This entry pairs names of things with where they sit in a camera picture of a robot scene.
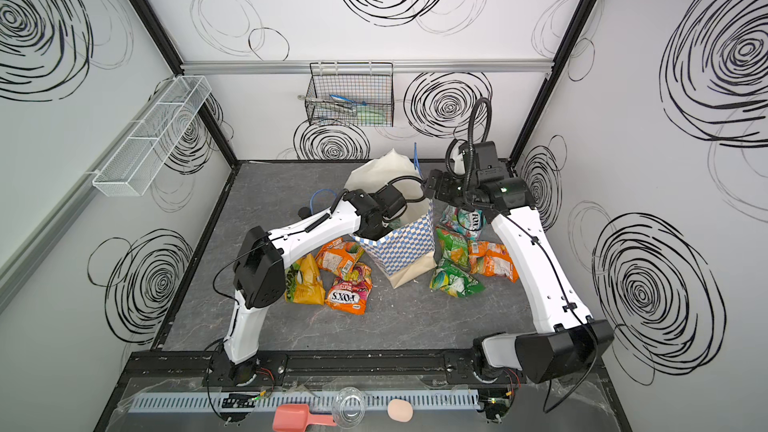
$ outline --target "green candy bag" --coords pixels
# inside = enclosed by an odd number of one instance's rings
[[[435,273],[432,274],[429,288],[440,289],[453,297],[466,297],[485,290],[477,279],[445,258],[440,260]]]
[[[442,256],[459,267],[469,267],[469,247],[464,235],[436,227],[437,239],[442,247]]]

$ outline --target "gift bag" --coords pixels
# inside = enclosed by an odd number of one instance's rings
[[[418,176],[411,160],[391,150],[382,158],[371,160],[350,174],[345,188],[361,188],[376,192],[388,181],[398,176]],[[416,181],[402,180],[394,184],[406,198],[419,198],[422,188]],[[390,283],[398,287],[417,276],[433,269],[436,264],[434,220],[432,201],[408,204],[401,217],[402,226],[373,241],[368,238],[352,237],[362,245],[376,265],[386,274]]]

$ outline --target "black wire basket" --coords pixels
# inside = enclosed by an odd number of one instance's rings
[[[325,120],[392,127],[395,94],[391,62],[313,62],[304,100],[310,124]]]

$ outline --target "snack package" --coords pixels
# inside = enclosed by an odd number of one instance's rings
[[[437,239],[442,247],[442,256],[461,267],[468,267],[469,250],[467,249],[467,239],[464,238],[464,235],[440,227],[436,227],[436,229]]]
[[[469,212],[462,208],[447,206],[442,212],[440,223],[466,238],[477,240],[483,226],[482,211]]]
[[[432,290],[439,288],[453,297],[466,297],[485,290],[483,284],[477,279],[445,258],[440,260],[435,269],[429,288]]]
[[[337,311],[363,315],[372,287],[371,268],[365,264],[355,264],[352,270],[333,279],[326,304]]]
[[[505,275],[509,280],[518,280],[518,271],[514,268],[512,258],[503,244],[485,241],[469,241],[470,273],[482,274],[486,277]]]
[[[323,245],[317,253],[317,265],[334,275],[345,274],[360,260],[365,251],[357,242],[344,242],[341,237]]]
[[[307,254],[286,270],[286,302],[322,305],[326,290],[312,254]]]

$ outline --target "white wire basket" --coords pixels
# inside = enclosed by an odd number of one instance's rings
[[[178,76],[107,161],[93,185],[107,197],[142,196],[210,94],[204,76]]]

